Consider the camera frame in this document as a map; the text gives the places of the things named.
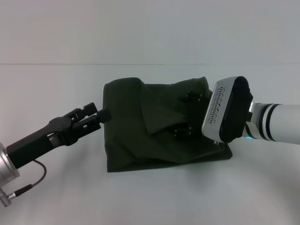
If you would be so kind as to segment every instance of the white background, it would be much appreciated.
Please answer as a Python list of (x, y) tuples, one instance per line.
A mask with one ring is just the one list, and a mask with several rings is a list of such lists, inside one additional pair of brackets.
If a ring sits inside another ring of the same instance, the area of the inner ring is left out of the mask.
[[(300, 104), (296, 0), (1, 0), (0, 140), (95, 102), (123, 77), (210, 88), (245, 76), (255, 102)], [(227, 161), (106, 172), (104, 130), (40, 158), (46, 179), (1, 225), (298, 225), (300, 146), (235, 140)], [(12, 192), (43, 171), (30, 163)]]

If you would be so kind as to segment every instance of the black end effector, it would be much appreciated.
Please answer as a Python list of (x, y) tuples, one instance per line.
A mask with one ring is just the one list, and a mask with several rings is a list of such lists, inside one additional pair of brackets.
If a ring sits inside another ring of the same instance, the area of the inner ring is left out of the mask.
[(7, 155), (14, 166), (20, 168), (54, 148), (74, 144), (79, 138), (99, 130), (100, 123), (110, 119), (107, 109), (97, 111), (95, 104), (90, 103), (51, 120), (46, 127), (9, 145)]

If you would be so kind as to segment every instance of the silver cylinder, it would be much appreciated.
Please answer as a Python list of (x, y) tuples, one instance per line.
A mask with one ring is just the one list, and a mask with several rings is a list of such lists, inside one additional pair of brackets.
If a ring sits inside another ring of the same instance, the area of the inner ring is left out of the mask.
[(0, 187), (20, 176), (19, 171), (7, 156), (6, 149), (0, 143)]

